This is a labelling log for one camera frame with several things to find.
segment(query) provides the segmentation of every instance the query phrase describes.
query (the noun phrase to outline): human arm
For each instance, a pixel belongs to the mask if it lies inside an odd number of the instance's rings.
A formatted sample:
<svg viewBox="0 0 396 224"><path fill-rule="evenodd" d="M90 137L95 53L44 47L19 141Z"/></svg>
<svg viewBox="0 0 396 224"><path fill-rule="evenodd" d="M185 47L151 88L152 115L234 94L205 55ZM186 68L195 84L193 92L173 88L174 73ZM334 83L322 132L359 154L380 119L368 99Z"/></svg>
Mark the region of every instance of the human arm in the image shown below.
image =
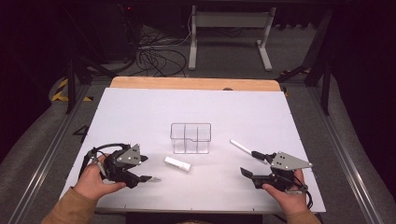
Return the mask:
<svg viewBox="0 0 396 224"><path fill-rule="evenodd" d="M77 184L66 192L41 223L90 223L98 200L126 186L121 182L105 184L99 173L96 163L89 164Z"/></svg>
<svg viewBox="0 0 396 224"><path fill-rule="evenodd" d="M304 175L301 169L294 171L294 176L304 183ZM265 189L279 203L286 215L288 224L319 224L319 220L306 206L306 194L288 194L279 191L271 185L263 184Z"/></svg>

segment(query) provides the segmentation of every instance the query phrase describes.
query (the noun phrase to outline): transparent box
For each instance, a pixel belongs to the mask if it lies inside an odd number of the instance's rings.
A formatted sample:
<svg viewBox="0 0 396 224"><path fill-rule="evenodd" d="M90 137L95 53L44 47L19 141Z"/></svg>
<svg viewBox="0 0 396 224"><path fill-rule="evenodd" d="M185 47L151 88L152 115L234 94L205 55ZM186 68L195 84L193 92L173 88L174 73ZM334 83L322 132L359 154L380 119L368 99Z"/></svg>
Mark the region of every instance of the transparent box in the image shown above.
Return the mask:
<svg viewBox="0 0 396 224"><path fill-rule="evenodd" d="M210 123L172 123L171 140L175 154L209 153Z"/></svg>

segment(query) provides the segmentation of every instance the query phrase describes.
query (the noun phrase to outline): human hand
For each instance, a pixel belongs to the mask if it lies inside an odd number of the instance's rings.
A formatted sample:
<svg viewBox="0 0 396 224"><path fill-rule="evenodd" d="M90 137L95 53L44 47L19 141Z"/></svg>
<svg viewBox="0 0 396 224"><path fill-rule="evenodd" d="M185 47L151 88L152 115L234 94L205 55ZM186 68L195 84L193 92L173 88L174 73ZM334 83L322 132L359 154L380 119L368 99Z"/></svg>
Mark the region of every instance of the human hand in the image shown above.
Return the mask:
<svg viewBox="0 0 396 224"><path fill-rule="evenodd" d="M302 182L302 184L304 184L304 175L301 169L294 171L294 176L297 177ZM306 194L304 193L288 194L274 188L269 184L263 184L262 188L276 199L285 215L293 215L308 210L306 207ZM297 190L297 187L293 186L290 190Z"/></svg>
<svg viewBox="0 0 396 224"><path fill-rule="evenodd" d="M100 156L98 160L103 163L105 156ZM97 201L103 196L125 187L126 184L122 182L105 184L100 176L100 169L96 162L94 162L85 168L73 190L89 199Z"/></svg>

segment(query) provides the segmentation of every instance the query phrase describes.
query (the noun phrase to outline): white paper sheet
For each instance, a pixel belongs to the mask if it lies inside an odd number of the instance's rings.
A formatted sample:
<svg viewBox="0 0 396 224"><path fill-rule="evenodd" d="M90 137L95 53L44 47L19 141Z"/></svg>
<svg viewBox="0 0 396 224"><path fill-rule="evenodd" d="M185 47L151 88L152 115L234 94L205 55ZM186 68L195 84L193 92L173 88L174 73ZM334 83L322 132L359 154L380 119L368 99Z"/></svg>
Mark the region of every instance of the white paper sheet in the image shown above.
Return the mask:
<svg viewBox="0 0 396 224"><path fill-rule="evenodd" d="M173 122L211 123L209 153L174 154L170 139ZM141 154L148 156L130 172L157 176L162 182L141 183L134 189L109 194L99 201L99 210L280 212L276 201L265 190L254 189L251 180L240 172L243 167L254 175L269 175L269 165L250 157L230 139L264 154L283 151L307 161L283 92L107 88L63 194L76 184L89 150L130 143L140 144ZM167 156L191 164L190 172L165 164ZM314 200L311 210L325 212L311 169L304 169L304 177Z"/></svg>

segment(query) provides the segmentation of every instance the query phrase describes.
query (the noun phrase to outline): gray floor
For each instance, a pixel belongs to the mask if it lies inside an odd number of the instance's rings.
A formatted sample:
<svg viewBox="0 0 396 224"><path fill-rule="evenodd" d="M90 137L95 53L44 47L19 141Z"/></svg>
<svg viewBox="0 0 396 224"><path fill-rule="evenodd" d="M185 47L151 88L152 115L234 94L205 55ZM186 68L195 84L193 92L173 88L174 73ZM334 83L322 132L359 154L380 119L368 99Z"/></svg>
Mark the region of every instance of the gray floor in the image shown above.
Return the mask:
<svg viewBox="0 0 396 224"><path fill-rule="evenodd" d="M227 77L273 79L283 70L291 70L301 64L315 34L311 27L306 29L287 28L280 31L273 29L267 43L267 51L274 67L273 72L265 72L255 41L261 31L247 30L238 37L228 37L219 32L205 31L198 38L197 66L194 71L186 70L186 77ZM189 56L189 44L171 47ZM162 52L164 56L182 63L182 58L174 53ZM175 71L176 66L168 63L163 71ZM127 76L138 71L134 65L121 73ZM372 205L383 219L383 223L396 223L396 205L369 162L355 134L341 101L337 84L332 79L330 94L330 116L323 118L318 109L317 97L320 86L306 88L302 83L305 75L294 77L282 86L287 87L288 103L297 129L304 144L307 156L315 164L318 185L327 212L321 214L324 223L381 223L370 221L362 209L359 195L356 195L351 184L353 181L346 175L345 167L336 153L337 145L329 132L326 122L330 122L336 131L339 145L353 161L356 171L367 188ZM80 136L73 132L84 125L90 125L95 108L101 95L108 87L110 79L95 77L92 85L80 87L87 89L87 96L93 96L92 102L82 102L73 116L66 116L67 102L52 102L52 106L30 127L12 148L7 158L0 165L0 223L39 223L44 215L57 202L65 179L70 171L81 146ZM69 126L59 138L59 128L69 120ZM54 151L54 160L48 164L47 173L36 174L40 162ZM42 182L32 188L30 181L38 178ZM20 199L30 198L19 205ZM93 223L124 223L123 214L96 214ZM281 223L272 216L265 216L263 223Z"/></svg>

